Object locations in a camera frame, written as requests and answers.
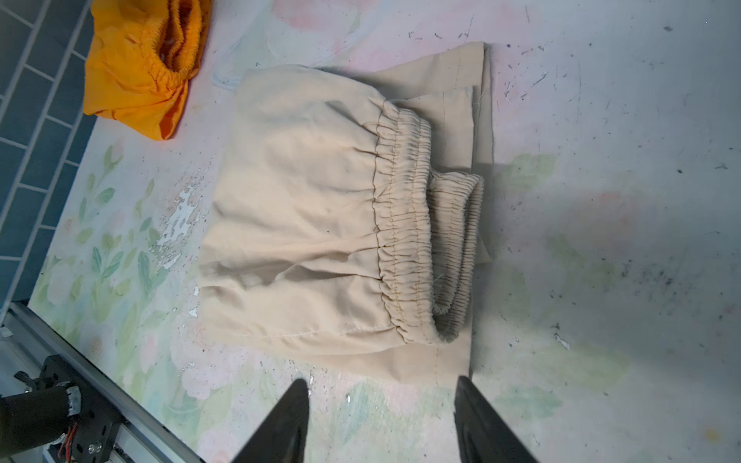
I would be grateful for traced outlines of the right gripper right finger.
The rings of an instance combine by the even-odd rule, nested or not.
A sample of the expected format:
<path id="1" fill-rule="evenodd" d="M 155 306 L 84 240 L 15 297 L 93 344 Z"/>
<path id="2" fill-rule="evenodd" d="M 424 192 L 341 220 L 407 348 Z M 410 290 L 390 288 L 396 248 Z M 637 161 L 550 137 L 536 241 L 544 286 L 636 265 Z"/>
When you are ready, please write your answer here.
<path id="1" fill-rule="evenodd" d="M 463 463 L 538 463 L 474 383 L 459 376 L 455 429 Z"/>

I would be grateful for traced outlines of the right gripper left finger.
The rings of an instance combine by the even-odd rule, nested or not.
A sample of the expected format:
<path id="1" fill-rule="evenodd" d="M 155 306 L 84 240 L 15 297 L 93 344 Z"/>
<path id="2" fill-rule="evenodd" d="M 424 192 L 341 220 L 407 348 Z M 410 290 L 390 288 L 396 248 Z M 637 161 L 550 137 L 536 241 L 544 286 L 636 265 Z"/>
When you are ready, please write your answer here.
<path id="1" fill-rule="evenodd" d="M 302 463 L 310 418 L 308 383 L 294 380 L 233 463 Z"/>

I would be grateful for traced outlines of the beige shorts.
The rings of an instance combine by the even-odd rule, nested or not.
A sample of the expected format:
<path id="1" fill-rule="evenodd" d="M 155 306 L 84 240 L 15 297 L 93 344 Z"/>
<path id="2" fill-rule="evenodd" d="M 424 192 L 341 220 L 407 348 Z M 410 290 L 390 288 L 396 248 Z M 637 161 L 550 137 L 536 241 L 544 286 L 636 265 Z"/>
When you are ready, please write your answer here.
<path id="1" fill-rule="evenodd" d="M 470 42 L 352 78 L 251 69 L 199 258 L 220 343 L 455 387 L 471 365 L 490 60 Z"/>

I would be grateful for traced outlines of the orange shorts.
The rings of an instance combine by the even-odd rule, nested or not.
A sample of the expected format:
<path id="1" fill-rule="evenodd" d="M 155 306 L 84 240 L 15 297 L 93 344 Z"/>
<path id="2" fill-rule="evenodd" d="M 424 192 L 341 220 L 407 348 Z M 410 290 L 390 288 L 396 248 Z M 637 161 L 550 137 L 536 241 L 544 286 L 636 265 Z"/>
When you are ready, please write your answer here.
<path id="1" fill-rule="evenodd" d="M 83 113 L 171 139 L 210 30 L 210 0 L 94 1 Z"/>

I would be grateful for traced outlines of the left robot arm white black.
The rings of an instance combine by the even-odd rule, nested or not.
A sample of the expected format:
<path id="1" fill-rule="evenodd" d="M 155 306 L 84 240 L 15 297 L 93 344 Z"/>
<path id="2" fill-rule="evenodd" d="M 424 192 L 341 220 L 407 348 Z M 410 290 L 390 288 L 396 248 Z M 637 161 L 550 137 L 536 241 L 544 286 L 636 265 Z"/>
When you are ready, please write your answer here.
<path id="1" fill-rule="evenodd" d="M 51 443 L 68 431 L 81 411 L 77 386 L 55 386 L 1 399 L 1 457 Z"/>

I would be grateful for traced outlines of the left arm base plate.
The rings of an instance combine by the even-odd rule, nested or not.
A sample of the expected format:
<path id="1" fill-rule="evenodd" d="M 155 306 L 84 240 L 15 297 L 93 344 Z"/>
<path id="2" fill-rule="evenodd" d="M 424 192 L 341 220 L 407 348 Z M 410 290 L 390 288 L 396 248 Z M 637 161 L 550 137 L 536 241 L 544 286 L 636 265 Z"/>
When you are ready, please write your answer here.
<path id="1" fill-rule="evenodd" d="M 23 449 L 41 448 L 52 462 L 112 462 L 122 413 L 59 355 L 46 357 L 24 386 L 19 410 Z"/>

